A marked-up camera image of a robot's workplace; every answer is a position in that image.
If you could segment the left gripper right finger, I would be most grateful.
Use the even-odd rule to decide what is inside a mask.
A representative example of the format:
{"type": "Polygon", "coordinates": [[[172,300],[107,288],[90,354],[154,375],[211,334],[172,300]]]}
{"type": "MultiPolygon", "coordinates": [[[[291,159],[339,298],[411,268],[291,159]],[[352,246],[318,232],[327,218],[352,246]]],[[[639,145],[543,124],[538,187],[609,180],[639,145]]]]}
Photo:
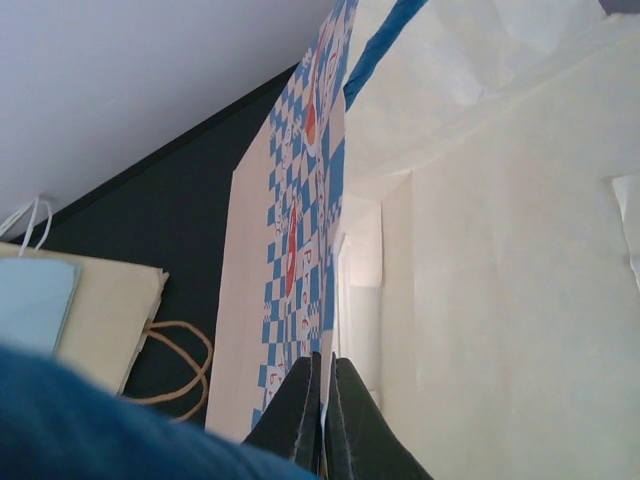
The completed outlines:
{"type": "Polygon", "coordinates": [[[353,363],[331,361],[324,433],[329,479],[429,479],[385,421],[353,363]]]}

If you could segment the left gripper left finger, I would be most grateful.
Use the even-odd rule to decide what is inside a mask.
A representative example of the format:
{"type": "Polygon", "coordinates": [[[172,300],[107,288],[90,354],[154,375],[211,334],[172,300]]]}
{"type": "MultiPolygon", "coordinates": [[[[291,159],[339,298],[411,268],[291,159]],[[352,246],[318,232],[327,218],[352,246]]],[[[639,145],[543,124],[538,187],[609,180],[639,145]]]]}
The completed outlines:
{"type": "Polygon", "coordinates": [[[318,474],[322,442],[320,373],[320,353],[298,358],[243,444],[318,474]]]}

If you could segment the checkered pastry paper bag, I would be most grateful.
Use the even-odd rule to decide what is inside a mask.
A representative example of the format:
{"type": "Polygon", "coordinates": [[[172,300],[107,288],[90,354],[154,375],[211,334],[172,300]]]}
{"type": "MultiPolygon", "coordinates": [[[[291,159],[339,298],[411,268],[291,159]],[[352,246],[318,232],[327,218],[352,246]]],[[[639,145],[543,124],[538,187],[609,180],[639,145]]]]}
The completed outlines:
{"type": "Polygon", "coordinates": [[[349,358],[439,479],[639,475],[639,15],[338,1],[236,167],[206,426],[349,358]]]}

